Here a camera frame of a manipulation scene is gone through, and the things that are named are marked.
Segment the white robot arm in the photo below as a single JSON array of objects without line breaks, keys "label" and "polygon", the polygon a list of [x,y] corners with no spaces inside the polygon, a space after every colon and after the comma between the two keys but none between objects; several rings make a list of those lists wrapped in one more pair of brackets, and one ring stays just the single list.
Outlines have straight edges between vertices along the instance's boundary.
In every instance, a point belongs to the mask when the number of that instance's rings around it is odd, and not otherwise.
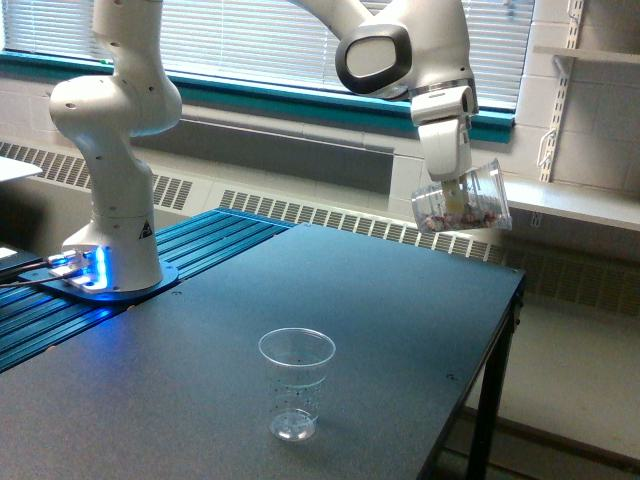
[{"label": "white robot arm", "polygon": [[[458,1],[394,1],[378,13],[359,1],[305,1],[339,41],[335,67],[351,92],[411,105],[431,180],[471,166],[477,94],[470,39]],[[113,57],[110,75],[59,83],[50,97],[57,129],[81,152],[91,180],[90,222],[64,241],[89,258],[78,288],[91,294],[148,289],[163,278],[154,237],[153,182],[135,137],[174,127],[182,100],[160,53],[159,1],[99,1],[93,32]]]}]

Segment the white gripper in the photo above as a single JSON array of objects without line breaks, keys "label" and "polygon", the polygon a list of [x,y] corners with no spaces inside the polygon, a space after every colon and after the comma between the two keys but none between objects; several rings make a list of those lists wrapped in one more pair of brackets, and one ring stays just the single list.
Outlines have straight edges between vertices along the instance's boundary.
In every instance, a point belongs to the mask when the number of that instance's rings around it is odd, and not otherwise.
[{"label": "white gripper", "polygon": [[469,85],[422,93],[411,100],[427,172],[442,182],[447,208],[464,208],[466,191],[457,178],[471,166],[470,121],[478,111]]}]

